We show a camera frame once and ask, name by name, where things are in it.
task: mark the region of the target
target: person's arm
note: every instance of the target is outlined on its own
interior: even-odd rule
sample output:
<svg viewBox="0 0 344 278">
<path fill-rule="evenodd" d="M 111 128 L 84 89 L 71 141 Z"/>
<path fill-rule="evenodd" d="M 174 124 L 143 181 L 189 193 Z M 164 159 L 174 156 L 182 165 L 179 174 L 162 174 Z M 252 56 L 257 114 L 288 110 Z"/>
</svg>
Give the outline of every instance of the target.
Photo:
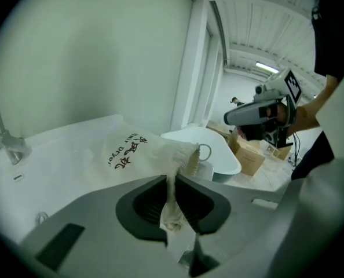
<svg viewBox="0 0 344 278">
<path fill-rule="evenodd" d="M 287 137 L 291 136 L 295 132 L 308 130 L 319 126 L 319 123 L 316 120 L 316 114 L 329 99 L 337 86 L 337 78 L 327 75 L 327 84 L 320 94 L 317 95 L 317 97 L 310 103 L 297 108 L 297 118 L 295 123 L 289 127 Z M 287 121 L 286 106 L 283 104 L 279 104 L 277 106 L 277 120 L 281 123 L 285 123 Z"/>
</svg>

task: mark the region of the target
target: beige drawstring bag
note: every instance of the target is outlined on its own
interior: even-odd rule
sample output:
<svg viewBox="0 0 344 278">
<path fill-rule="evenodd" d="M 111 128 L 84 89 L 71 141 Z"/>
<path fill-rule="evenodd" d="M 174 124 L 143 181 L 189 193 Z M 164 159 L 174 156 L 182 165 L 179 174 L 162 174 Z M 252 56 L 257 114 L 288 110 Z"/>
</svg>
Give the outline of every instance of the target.
<svg viewBox="0 0 344 278">
<path fill-rule="evenodd" d="M 194 176 L 199 146 L 161 138 L 147 130 L 121 122 L 101 143 L 91 147 L 87 178 L 94 190 L 145 177 L 167 175 L 167 202 L 161 223 L 178 231 L 184 218 L 175 199 L 176 174 Z"/>
</svg>

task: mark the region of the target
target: forearm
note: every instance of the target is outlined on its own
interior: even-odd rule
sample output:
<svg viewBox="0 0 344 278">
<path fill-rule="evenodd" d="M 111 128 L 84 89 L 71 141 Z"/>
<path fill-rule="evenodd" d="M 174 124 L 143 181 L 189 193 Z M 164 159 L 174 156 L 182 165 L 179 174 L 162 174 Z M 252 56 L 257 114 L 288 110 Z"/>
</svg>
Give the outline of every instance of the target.
<svg viewBox="0 0 344 278">
<path fill-rule="evenodd" d="M 295 132 L 308 130 L 319 126 L 319 122 L 316 119 L 316 114 L 329 99 L 337 85 L 337 79 L 331 75 L 327 75 L 327 85 L 324 90 L 322 90 L 313 101 L 297 108 L 297 118 L 295 123 L 288 129 L 288 137 Z"/>
</svg>

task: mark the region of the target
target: person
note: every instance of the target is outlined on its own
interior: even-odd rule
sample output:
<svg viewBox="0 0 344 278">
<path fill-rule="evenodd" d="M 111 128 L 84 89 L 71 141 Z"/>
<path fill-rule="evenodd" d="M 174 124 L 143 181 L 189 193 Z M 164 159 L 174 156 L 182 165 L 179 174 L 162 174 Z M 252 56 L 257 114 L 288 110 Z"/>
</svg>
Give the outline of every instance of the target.
<svg viewBox="0 0 344 278">
<path fill-rule="evenodd" d="M 236 97 L 232 98 L 230 103 L 234 103 L 236 104 L 236 106 L 240 106 L 244 104 L 243 102 L 240 102 Z"/>
<path fill-rule="evenodd" d="M 297 118 L 288 128 L 287 137 L 294 133 L 312 129 L 319 126 L 316 113 L 329 99 L 344 76 L 344 17 L 335 9 L 330 8 L 330 3 L 319 5 L 312 11 L 312 26 L 315 36 L 316 59 L 314 71 L 326 77 L 325 88 L 310 103 L 297 108 Z M 286 106 L 277 106 L 277 120 L 285 123 L 287 119 Z M 302 161 L 294 169 L 291 179 L 305 178 L 315 167 L 333 160 L 334 155 L 328 140 L 322 132 L 313 146 L 303 156 Z"/>
</svg>

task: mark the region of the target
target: faucet handle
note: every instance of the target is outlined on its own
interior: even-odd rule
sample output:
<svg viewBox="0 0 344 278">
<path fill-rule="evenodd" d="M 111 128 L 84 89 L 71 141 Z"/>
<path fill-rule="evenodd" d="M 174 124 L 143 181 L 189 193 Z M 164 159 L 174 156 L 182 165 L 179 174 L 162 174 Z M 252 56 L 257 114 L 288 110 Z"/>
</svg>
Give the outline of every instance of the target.
<svg viewBox="0 0 344 278">
<path fill-rule="evenodd" d="M 27 144 L 24 138 L 16 138 L 11 136 L 9 130 L 5 130 L 0 134 L 1 143 L 8 151 L 25 153 Z"/>
</svg>

